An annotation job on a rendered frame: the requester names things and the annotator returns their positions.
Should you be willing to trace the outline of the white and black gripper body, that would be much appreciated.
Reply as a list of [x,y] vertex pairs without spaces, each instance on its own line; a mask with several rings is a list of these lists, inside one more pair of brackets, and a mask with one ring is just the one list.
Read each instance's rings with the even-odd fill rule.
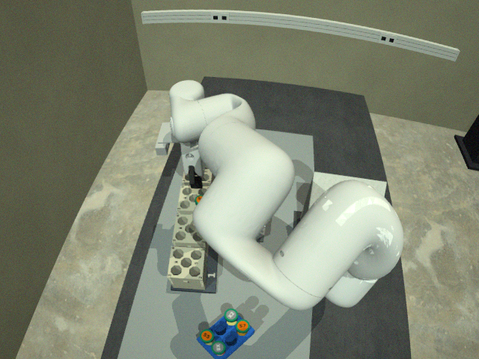
[[187,147],[184,143],[180,143],[180,146],[185,175],[189,175],[189,166],[194,166],[195,173],[202,177],[204,175],[206,165],[203,163],[199,155],[198,143],[191,144],[189,147]]

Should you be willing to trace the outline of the blue tube rack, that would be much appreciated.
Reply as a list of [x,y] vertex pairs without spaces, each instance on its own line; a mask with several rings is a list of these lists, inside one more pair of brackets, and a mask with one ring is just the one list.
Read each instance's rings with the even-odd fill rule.
[[213,356],[214,359],[227,359],[254,334],[254,329],[250,326],[248,333],[245,336],[240,336],[237,333],[236,324],[228,325],[225,316],[220,318],[220,320],[211,326],[209,330],[213,332],[215,341],[222,341],[226,346],[225,353],[222,356],[217,356],[212,352],[211,345],[206,345],[200,340],[200,337],[197,338],[197,341]]

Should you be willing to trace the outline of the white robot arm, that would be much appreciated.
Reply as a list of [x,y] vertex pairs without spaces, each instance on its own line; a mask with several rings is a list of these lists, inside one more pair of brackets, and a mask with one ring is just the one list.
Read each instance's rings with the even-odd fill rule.
[[396,266],[400,219],[375,188],[354,179],[326,190],[272,254],[256,238],[290,193],[291,158],[255,131],[254,114],[239,96],[205,98],[199,82],[185,80],[171,87],[169,99],[170,123],[161,125],[156,154],[167,156],[169,143],[198,143],[215,179],[194,209],[195,228],[265,293],[293,310],[308,310],[324,295],[353,307]]

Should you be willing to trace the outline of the cream bucket adapter with holes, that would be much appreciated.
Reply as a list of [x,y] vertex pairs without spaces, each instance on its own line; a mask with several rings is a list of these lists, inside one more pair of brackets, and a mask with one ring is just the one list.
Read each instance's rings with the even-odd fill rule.
[[[205,172],[204,172],[204,175],[201,177],[201,179],[202,179],[203,186],[210,186],[213,180],[215,179],[214,175],[211,173],[211,171],[208,169],[207,166],[205,167]],[[183,172],[182,185],[190,186],[189,175],[185,175],[184,172]]]
[[208,257],[209,245],[195,229],[192,215],[176,214],[172,243],[174,247],[205,248]]
[[180,188],[180,196],[177,206],[179,215],[192,215],[196,207],[195,198],[198,195],[204,195],[209,186],[203,188],[191,188],[191,186],[182,185]]
[[207,255],[205,248],[171,246],[167,278],[173,288],[206,290]]

